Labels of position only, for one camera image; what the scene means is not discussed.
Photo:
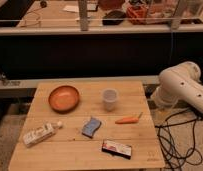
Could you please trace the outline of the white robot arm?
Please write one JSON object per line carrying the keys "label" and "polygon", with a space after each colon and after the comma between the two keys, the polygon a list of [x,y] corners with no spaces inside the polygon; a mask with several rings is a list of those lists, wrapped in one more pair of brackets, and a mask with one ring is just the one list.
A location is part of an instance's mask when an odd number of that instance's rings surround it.
{"label": "white robot arm", "polygon": [[171,108],[183,100],[203,115],[200,76],[200,67],[191,61],[164,69],[158,76],[160,85],[152,93],[151,99],[160,109]]}

